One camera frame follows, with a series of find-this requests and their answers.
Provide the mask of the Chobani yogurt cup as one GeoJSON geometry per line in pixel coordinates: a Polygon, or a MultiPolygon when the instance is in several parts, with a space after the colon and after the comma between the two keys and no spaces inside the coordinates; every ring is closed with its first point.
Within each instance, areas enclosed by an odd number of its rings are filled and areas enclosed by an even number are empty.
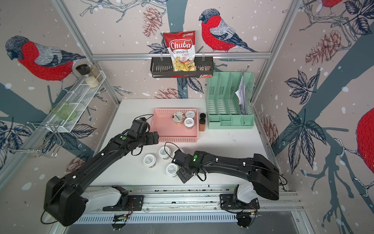
{"type": "Polygon", "coordinates": [[[185,121],[185,115],[184,115],[184,113],[182,113],[182,112],[175,112],[175,113],[173,113],[173,115],[172,115],[172,120],[176,123],[176,124],[182,124],[182,123],[184,123],[184,121],[185,121]]]}

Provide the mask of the green foil-lid yogurt cup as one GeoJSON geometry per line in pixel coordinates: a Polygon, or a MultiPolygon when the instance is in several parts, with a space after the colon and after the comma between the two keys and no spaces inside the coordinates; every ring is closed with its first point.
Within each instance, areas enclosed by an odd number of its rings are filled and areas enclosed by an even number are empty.
{"type": "Polygon", "coordinates": [[[192,118],[192,119],[194,119],[195,116],[196,116],[196,114],[195,114],[194,111],[187,111],[187,112],[185,113],[185,116],[186,116],[186,118],[192,118]]]}

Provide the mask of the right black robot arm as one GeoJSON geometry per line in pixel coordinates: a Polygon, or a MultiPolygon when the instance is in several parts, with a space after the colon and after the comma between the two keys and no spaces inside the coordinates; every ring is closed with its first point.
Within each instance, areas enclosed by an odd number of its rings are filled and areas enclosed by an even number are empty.
{"type": "Polygon", "coordinates": [[[245,183],[235,187],[232,197],[221,199],[222,210],[258,210],[260,207],[255,203],[259,197],[275,201],[280,197],[279,170],[261,154],[238,159],[204,151],[190,155],[177,150],[172,163],[179,166],[176,174],[183,183],[187,183],[193,176],[204,182],[207,174],[223,174],[245,180],[245,183]]]}

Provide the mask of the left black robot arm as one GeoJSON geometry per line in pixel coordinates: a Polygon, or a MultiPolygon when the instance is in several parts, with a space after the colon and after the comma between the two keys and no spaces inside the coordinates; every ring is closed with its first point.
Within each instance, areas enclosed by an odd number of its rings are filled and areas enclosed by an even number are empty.
{"type": "Polygon", "coordinates": [[[130,129],[111,138],[107,146],[80,168],[47,182],[43,211],[64,227],[74,224],[84,214],[88,202],[81,195],[99,175],[136,148],[158,143],[159,134],[150,131],[145,118],[133,120],[130,129]]]}

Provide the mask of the pink perforated plastic basket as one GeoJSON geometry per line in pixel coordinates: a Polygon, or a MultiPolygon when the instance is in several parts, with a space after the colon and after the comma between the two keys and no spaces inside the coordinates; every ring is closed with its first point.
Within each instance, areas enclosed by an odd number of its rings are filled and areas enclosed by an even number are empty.
{"type": "Polygon", "coordinates": [[[153,110],[151,131],[159,134],[160,142],[196,143],[199,137],[198,114],[199,112],[195,108],[156,108],[153,110]],[[188,130],[184,123],[176,124],[172,120],[173,113],[182,112],[185,114],[187,111],[194,111],[196,114],[195,125],[191,130],[188,130]]]}

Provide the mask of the green plastic file organizer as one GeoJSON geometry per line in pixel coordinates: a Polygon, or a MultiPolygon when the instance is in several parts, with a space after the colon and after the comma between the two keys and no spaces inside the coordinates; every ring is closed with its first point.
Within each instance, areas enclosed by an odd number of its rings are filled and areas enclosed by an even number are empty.
{"type": "Polygon", "coordinates": [[[251,109],[251,97],[255,77],[251,72],[244,73],[245,109],[242,115],[235,94],[241,80],[241,72],[214,72],[207,81],[206,114],[207,125],[212,130],[252,129],[254,115],[251,109]]]}

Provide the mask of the clear spice jar on shelf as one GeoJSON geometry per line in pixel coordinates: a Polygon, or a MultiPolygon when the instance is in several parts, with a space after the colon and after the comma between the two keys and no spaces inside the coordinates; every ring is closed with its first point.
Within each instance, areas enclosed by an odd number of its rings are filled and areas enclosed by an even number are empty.
{"type": "Polygon", "coordinates": [[[103,76],[101,75],[101,71],[99,70],[99,68],[92,63],[89,65],[89,68],[90,68],[92,75],[96,78],[96,80],[98,82],[101,82],[103,79],[103,76]]]}

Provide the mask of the green glass cup on shelf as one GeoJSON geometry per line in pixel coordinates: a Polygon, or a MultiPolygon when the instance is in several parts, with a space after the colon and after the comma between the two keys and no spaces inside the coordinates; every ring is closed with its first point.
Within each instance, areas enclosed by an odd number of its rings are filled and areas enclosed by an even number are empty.
{"type": "Polygon", "coordinates": [[[66,101],[53,106],[50,112],[64,121],[73,121],[77,117],[74,108],[66,101]]]}

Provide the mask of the black-lid spice jar on shelf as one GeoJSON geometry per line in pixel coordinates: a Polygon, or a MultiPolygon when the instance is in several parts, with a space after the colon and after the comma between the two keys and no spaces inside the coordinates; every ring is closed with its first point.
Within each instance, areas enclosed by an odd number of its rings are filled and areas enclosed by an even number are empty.
{"type": "Polygon", "coordinates": [[[76,70],[84,77],[88,78],[92,76],[91,70],[87,64],[81,64],[76,67],[76,70]]]}

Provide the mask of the white papers in organizer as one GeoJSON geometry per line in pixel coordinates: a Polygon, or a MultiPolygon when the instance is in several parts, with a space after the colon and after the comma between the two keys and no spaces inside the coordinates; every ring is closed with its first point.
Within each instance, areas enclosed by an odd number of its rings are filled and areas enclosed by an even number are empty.
{"type": "Polygon", "coordinates": [[[245,109],[245,79],[244,79],[244,71],[241,72],[241,80],[239,83],[238,90],[235,92],[238,101],[239,107],[242,115],[246,115],[245,109]]]}

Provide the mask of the red Chuba cassava chips bag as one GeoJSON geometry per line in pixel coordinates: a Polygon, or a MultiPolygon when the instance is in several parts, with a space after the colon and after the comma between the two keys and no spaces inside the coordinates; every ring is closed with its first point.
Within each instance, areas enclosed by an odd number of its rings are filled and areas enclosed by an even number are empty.
{"type": "Polygon", "coordinates": [[[195,31],[165,33],[163,36],[174,71],[194,71],[195,31]]]}

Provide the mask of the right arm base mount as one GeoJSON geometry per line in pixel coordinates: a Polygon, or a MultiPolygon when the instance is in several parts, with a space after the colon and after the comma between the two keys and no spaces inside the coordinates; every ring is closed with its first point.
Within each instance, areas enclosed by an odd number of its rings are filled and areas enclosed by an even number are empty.
{"type": "Polygon", "coordinates": [[[220,194],[220,206],[222,210],[239,212],[241,210],[259,210],[260,205],[258,199],[253,199],[250,203],[244,203],[234,197],[234,194],[220,194]]]}

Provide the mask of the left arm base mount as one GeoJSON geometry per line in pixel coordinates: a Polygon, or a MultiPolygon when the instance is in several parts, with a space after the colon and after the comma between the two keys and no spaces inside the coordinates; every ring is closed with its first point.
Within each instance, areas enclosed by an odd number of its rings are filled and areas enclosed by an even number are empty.
{"type": "Polygon", "coordinates": [[[141,211],[143,202],[143,195],[124,195],[116,205],[104,207],[102,210],[105,212],[141,211]]]}

